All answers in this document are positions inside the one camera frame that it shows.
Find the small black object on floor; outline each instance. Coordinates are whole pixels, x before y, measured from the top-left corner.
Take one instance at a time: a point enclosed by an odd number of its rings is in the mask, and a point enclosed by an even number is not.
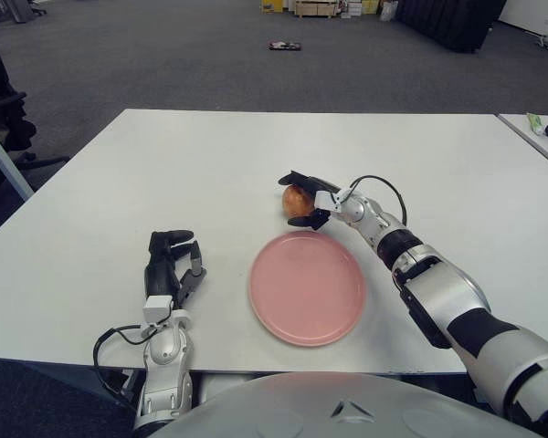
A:
[[[277,41],[275,43],[269,44],[270,50],[290,50],[290,51],[299,51],[302,50],[302,45],[300,43],[287,43],[285,41]]]

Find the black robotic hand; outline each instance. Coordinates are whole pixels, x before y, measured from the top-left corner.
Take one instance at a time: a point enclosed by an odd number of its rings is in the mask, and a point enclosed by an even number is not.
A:
[[[326,191],[338,193],[339,187],[316,178],[314,176],[305,176],[301,173],[290,171],[286,176],[279,179],[280,185],[297,185],[306,192],[312,199],[315,198],[318,191]],[[330,213],[327,210],[315,208],[311,215],[292,217],[289,219],[289,225],[293,226],[310,226],[313,230],[318,230],[329,220]]]
[[[191,244],[185,243],[193,236],[193,232],[188,230],[152,233],[148,245],[150,261],[144,269],[144,287],[147,297],[170,295],[173,297],[176,308],[183,306],[184,301],[206,274],[197,241]],[[191,255],[191,269],[188,269],[179,281],[174,272],[176,261],[187,254]]]

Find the white wall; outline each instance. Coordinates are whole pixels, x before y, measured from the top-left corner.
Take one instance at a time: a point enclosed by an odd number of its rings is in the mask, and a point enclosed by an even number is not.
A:
[[[507,0],[500,20],[537,34],[548,34],[548,0]]]

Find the onion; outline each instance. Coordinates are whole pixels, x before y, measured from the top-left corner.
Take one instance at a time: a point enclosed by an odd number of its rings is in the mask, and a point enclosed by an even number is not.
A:
[[[314,201],[298,185],[289,185],[282,195],[284,214],[291,217],[308,216],[314,210]]]

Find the wooden crate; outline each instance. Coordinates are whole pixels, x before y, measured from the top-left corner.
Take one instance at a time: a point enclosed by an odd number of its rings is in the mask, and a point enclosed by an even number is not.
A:
[[[295,16],[328,16],[331,18],[336,15],[337,3],[324,0],[296,0]]]
[[[317,5],[317,16],[334,16],[335,5]]]
[[[296,2],[296,5],[294,6],[294,15],[295,16],[316,16],[317,4]]]

